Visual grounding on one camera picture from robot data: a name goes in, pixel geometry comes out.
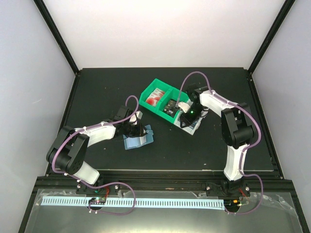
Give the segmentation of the light blue card holder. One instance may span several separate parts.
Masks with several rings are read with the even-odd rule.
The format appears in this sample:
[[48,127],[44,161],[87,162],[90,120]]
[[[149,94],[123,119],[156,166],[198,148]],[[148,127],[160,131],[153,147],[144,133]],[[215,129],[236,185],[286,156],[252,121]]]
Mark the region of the light blue card holder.
[[140,136],[140,137],[128,137],[123,135],[123,141],[124,141],[124,148],[125,150],[131,150],[131,149],[136,149],[140,148],[142,146],[151,144],[154,142],[153,138],[153,130],[151,128],[151,125],[146,125],[145,126],[145,135]]

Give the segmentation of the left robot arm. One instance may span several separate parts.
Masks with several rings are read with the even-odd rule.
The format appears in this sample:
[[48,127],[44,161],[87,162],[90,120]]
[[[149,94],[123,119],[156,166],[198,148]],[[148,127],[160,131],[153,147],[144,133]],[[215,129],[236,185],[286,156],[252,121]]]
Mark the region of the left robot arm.
[[137,139],[142,145],[146,141],[147,128],[141,123],[143,113],[121,106],[112,118],[96,125],[72,128],[63,127],[50,147],[46,160],[55,172],[66,173],[87,183],[94,194],[101,193],[104,181],[99,179],[99,171],[85,162],[87,149],[99,142],[119,136]]

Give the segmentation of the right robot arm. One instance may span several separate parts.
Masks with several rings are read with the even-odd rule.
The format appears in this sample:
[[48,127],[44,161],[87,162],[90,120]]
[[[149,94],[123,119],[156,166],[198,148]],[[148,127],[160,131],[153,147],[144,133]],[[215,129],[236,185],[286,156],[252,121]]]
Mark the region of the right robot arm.
[[178,103],[182,114],[180,127],[191,126],[204,118],[209,110],[221,118],[223,141],[227,144],[227,159],[224,168],[225,179],[221,181],[221,190],[231,196],[242,186],[243,166],[249,146],[258,136],[258,130],[246,103],[237,104],[218,95],[207,86],[199,88],[192,84],[186,89],[191,104]]

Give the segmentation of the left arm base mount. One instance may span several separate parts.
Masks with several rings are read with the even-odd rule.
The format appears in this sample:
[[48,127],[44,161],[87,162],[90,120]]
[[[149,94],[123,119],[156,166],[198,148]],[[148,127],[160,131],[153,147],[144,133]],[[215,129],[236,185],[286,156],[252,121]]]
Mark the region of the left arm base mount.
[[96,195],[105,196],[106,194],[109,194],[109,195],[117,194],[118,190],[121,189],[121,185],[111,184],[107,187],[93,189],[93,188],[86,186],[83,183],[77,183],[74,189],[76,190],[76,194],[83,194],[87,196],[96,196]]

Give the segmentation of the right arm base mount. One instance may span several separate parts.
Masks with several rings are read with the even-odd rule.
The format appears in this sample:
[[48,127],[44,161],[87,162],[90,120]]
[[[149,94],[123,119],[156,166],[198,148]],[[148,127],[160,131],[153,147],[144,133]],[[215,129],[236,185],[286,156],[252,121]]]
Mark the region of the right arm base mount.
[[241,197],[250,196],[250,192],[246,190],[247,184],[244,179],[237,181],[229,181],[227,179],[221,180],[208,180],[206,183],[205,190],[210,196],[218,197]]

